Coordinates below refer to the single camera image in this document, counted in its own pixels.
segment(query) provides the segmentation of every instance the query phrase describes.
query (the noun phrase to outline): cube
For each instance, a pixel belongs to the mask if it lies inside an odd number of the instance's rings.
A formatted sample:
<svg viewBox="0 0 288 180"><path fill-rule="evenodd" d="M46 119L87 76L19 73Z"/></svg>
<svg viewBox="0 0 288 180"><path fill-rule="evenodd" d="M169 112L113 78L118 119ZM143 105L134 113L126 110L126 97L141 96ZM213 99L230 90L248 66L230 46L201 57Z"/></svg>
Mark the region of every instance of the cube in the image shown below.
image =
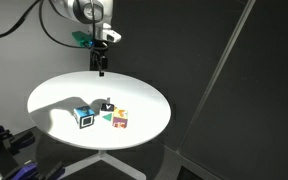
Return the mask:
<svg viewBox="0 0 288 180"><path fill-rule="evenodd" d="M113 113L112 126L116 128L126 128L128 112L123 109L115 109Z"/></svg>
<svg viewBox="0 0 288 180"><path fill-rule="evenodd" d="M89 106L74 109L74 117L80 129L94 124L94 111Z"/></svg>
<svg viewBox="0 0 288 180"><path fill-rule="evenodd" d="M102 104L102 107L100 109L100 115L108 120L108 121L112 121L112 118L113 118L113 112L114 112L114 109L116 107L114 106L114 104L108 104L108 103L103 103Z"/></svg>

